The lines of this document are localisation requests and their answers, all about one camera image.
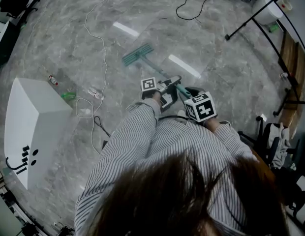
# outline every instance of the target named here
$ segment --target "white trash bin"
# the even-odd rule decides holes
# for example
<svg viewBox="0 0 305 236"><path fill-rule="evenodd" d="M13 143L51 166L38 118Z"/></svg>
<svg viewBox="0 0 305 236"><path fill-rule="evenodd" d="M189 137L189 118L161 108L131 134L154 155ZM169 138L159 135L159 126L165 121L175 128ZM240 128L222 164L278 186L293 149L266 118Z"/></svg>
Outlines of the white trash bin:
<svg viewBox="0 0 305 236"><path fill-rule="evenodd" d="M255 14L259 9L261 9L264 5L266 5L270 0L257 0L253 6L253 14ZM278 6L272 2L269 4L264 10L262 10L258 15L254 18L257 22L262 25L268 25L276 19L281 18L283 13L278 8Z"/></svg>

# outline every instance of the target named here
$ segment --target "marble floor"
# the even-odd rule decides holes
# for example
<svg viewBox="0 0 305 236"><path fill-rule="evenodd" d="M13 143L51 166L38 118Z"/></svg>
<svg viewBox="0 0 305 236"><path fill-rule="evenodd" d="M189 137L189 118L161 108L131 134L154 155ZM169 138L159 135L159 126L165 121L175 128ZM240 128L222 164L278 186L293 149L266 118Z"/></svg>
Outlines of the marble floor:
<svg viewBox="0 0 305 236"><path fill-rule="evenodd" d="M89 87L104 87L102 41L84 28L86 14L102 0L41 0L22 29L9 62L0 73L0 159L4 167L4 124L10 88L15 77L59 82L59 94L77 92L94 106L100 101L87 93ZM256 134L255 117L264 114L268 121L283 98L285 83L274 50L258 27L250 22L230 41L224 36L251 15L252 4L241 0L209 0L198 20L185 21L176 16L184 0L107 0L89 15L87 27L102 36L106 47L106 88L104 101L96 113L109 132L126 114L126 107L139 98L140 80L158 73L138 61L128 67L122 57L145 43L154 51L148 58L170 75L181 75L186 86L198 86L213 95L220 119L231 121L237 129ZM198 13L203 0L188 0L180 15ZM119 22L133 29L133 35L114 26ZM280 43L280 32L272 38ZM194 69L188 72L171 61L174 55ZM75 109L75 100L69 105ZM177 102L165 114L182 109ZM90 113L90 106L78 104L78 114ZM73 111L66 132L55 153L46 177L27 191L13 174L5 176L20 205L51 235L54 222L73 226L75 202L84 189L98 154L91 145L91 119L80 119ZM105 133L95 127L94 146L100 150Z"/></svg>

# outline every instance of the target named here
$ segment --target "brown hair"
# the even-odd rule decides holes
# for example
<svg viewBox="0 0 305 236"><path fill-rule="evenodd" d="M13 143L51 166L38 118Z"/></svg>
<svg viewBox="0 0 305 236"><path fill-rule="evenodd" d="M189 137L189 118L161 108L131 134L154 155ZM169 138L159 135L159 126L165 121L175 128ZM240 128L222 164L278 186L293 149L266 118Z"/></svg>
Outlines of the brown hair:
<svg viewBox="0 0 305 236"><path fill-rule="evenodd" d="M230 170L247 217L248 223L241 225L243 231L251 235L289 235L277 192L258 171L258 163L239 158ZM219 235L208 210L221 174L205 181L195 160L185 155L171 156L146 169L132 168L121 175L106 197L89 235L203 236L208 226Z"/></svg>

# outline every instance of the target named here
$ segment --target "white container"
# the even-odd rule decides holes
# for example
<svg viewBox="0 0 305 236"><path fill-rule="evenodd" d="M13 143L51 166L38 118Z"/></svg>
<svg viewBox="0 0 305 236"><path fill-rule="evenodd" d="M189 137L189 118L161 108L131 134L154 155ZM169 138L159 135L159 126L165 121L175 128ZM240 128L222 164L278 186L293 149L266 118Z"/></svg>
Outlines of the white container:
<svg viewBox="0 0 305 236"><path fill-rule="evenodd" d="M28 159L27 170L16 174L26 189L40 181L50 167L71 111L48 82L14 80L6 111L4 149L12 168ZM26 146L30 149L23 157Z"/></svg>
<svg viewBox="0 0 305 236"><path fill-rule="evenodd" d="M261 9L264 5L266 5L270 0L257 0L253 6L253 14L255 14L259 9ZM276 19L281 18L283 13L278 8L278 6L272 2L269 4L264 10L262 10L258 15L254 18L257 22L262 25L268 25Z"/></svg>

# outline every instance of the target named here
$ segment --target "black metal frame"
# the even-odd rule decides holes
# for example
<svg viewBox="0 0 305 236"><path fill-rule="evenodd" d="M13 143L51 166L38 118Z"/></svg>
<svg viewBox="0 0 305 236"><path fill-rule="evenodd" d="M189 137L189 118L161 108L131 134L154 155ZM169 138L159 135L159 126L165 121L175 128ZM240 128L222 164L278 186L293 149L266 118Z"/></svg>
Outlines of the black metal frame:
<svg viewBox="0 0 305 236"><path fill-rule="evenodd" d="M258 26L258 28L260 29L260 31L264 34L264 36L266 37L266 39L269 41L269 43L271 44L271 46L272 46L273 49L275 50L275 52L276 52L276 54L278 55L278 58L279 58L278 63L279 63L279 65L280 65L280 67L282 68L282 70L283 70L285 73L287 73L287 75L288 75L287 78L288 78L288 80L289 80L289 82L290 82L291 88L292 88L292 90L293 90L293 92L294 92L294 94L295 94L297 100L296 100L296 101L294 101L294 100L288 100L288 96L289 96L289 93L290 93L290 89L287 89L287 90L286 90L287 94L286 94L286 96L285 96L285 98L284 98L282 104L280 105L279 109L278 109L277 111L274 111L274 112L273 112L273 115L274 115L274 116L278 116L278 115L280 114L280 112L281 112L281 110L283 109L283 107L284 107L285 104L305 104L305 101L300 101L300 100L299 100L298 93L297 93L297 90L296 90L296 84L297 84L296 79L290 75L289 70L288 70L288 68L287 68L287 66L286 66L286 64L285 64L285 62L284 62L284 60L282 59L282 57L281 57L279 51L278 51L277 48L275 47L274 43L271 41L271 39L269 38L269 36L267 35L267 33L264 31L264 29L260 26L260 24L254 19L254 17L255 17L256 15L258 15L262 10L264 10L269 4L271 4L272 2L274 2L274 3L278 6L278 8L282 11L282 13L284 14L284 16L287 18L288 22L290 23L290 25L291 25L292 28L294 29L295 33L297 34L297 36L298 36L298 38L299 38L299 40L300 40L300 42L301 42L301 44L302 44L302 46L303 46L303 48L304 48L304 50L305 50L305 45L304 45L302 39L300 38L300 36L299 36L299 34L298 34L296 28L295 28L294 25L291 23L291 21L289 20L289 18L288 18L287 15L285 14L285 12L284 12L284 11L280 8L280 6L276 3L277 1L278 1L278 0L270 0L266 5L264 5L261 9L259 9L252 17L250 17L250 18L249 18L248 20L246 20L240 27L238 27L232 34L230 34L230 35L228 35L228 34L225 35L225 39L228 41L235 33L237 33L242 27L246 26L246 24L247 24L250 20L252 20L252 21Z"/></svg>

